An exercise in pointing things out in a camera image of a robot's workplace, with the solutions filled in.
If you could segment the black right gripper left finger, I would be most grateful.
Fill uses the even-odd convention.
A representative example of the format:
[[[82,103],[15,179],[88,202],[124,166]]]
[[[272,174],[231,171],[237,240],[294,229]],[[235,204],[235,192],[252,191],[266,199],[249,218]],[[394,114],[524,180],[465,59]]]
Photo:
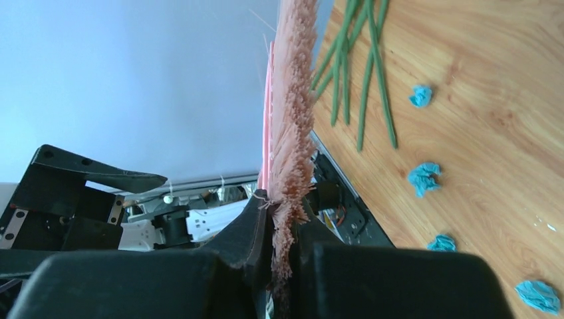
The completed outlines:
[[[10,318],[264,318],[270,217],[257,190],[204,246],[75,251],[45,259]]]

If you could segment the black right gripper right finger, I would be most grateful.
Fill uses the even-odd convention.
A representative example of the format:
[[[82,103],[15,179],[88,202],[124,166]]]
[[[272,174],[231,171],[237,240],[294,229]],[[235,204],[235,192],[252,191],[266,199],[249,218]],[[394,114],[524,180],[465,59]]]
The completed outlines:
[[[512,318],[480,257],[347,245],[319,220],[294,225],[293,318]]]

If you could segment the blue paper scrap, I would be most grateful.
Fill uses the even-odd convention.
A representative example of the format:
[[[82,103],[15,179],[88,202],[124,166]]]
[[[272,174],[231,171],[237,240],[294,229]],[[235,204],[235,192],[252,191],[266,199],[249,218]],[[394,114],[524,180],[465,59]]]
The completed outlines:
[[[412,95],[409,101],[416,108],[424,108],[429,105],[432,100],[433,90],[427,85],[416,85],[412,87]]]
[[[558,315],[561,301],[557,291],[540,280],[525,280],[514,288],[521,300],[528,306],[544,313]]]
[[[433,162],[421,163],[411,170],[407,176],[408,182],[415,190],[418,198],[423,198],[429,191],[441,188],[436,178],[441,176],[440,166]]]
[[[434,240],[427,245],[427,249],[430,251],[441,251],[441,252],[456,252],[456,242],[455,240],[447,234],[439,234],[434,237]]]

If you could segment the pink hand brush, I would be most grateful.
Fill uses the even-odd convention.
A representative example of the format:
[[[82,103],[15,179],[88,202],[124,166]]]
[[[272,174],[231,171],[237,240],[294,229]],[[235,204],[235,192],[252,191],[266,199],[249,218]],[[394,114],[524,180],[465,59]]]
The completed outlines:
[[[302,201],[311,190],[313,176],[311,64],[317,11],[316,1],[280,1],[276,35],[269,50],[259,184],[267,191],[266,208],[274,227],[271,270],[276,318],[291,316],[292,227],[309,221]]]

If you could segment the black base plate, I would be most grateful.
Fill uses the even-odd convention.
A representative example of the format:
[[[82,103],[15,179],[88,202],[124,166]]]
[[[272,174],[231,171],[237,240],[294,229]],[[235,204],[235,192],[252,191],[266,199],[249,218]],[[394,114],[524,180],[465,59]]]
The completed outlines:
[[[318,207],[341,240],[348,245],[393,248],[389,236],[335,161],[317,151],[313,163],[313,182],[319,186]]]

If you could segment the green long beans bunch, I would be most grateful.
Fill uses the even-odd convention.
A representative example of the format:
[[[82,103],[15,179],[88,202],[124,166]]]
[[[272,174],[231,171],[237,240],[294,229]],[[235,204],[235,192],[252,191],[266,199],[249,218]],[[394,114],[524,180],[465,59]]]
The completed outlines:
[[[322,58],[312,83],[312,91],[320,98],[331,89],[330,125],[341,120],[349,125],[352,119],[353,87],[359,87],[356,149],[364,146],[366,114],[372,82],[380,97],[384,125],[393,149],[398,138],[380,48],[389,1],[347,1],[339,30]]]

